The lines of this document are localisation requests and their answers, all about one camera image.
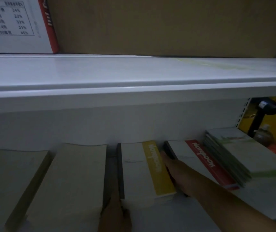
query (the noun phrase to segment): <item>white shelf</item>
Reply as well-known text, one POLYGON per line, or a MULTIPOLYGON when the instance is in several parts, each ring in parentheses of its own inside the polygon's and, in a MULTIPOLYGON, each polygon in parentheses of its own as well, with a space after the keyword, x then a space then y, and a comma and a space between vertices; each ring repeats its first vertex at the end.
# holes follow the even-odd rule
POLYGON ((0 55, 0 113, 276 96, 276 59, 0 55))

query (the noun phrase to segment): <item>clear bottle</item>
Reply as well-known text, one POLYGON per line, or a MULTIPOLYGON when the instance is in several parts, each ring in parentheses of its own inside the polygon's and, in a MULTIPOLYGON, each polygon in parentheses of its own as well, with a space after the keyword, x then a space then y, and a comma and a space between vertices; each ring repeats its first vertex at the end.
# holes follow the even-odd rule
POLYGON ((272 143, 274 143, 273 134, 269 131, 270 125, 264 124, 261 126, 255 133, 253 137, 257 142, 268 147, 272 143))

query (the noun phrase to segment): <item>hand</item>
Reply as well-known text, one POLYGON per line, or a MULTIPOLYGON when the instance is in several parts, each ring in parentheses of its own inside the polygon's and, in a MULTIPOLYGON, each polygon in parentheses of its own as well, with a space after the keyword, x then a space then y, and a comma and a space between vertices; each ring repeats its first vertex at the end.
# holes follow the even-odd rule
POLYGON ((177 186, 187 195, 191 194, 190 180, 191 176, 196 173, 192 168, 187 166, 180 160, 172 160, 164 151, 161 151, 161 158, 168 168, 172 178, 175 180, 177 186))
POLYGON ((119 191, 115 190, 99 220, 98 232, 131 232, 132 222, 129 210, 121 207, 119 191))

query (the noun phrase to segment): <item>stack of notebooks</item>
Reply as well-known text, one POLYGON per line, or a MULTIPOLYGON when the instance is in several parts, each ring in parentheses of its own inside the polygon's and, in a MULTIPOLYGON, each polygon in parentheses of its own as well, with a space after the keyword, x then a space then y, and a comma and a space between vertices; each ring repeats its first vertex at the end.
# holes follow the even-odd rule
POLYGON ((241 130, 207 130, 203 143, 240 186, 276 181, 276 154, 241 130))
POLYGON ((0 231, 17 230, 50 163, 47 151, 0 150, 0 231))
POLYGON ((222 187, 228 190, 239 188, 236 181, 197 140, 166 141, 163 148, 171 159, 183 161, 222 187))
POLYGON ((106 145, 62 144, 26 216, 32 226, 99 218, 103 203, 106 145))
POLYGON ((171 200, 176 193, 155 141, 117 146, 120 199, 128 209, 171 200))

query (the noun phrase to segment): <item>table of percentages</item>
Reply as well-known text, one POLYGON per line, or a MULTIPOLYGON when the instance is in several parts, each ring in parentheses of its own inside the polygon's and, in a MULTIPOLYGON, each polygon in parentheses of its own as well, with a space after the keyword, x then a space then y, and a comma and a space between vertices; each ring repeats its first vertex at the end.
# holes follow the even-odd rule
POLYGON ((0 0, 0 35, 34 36, 23 1, 0 0))

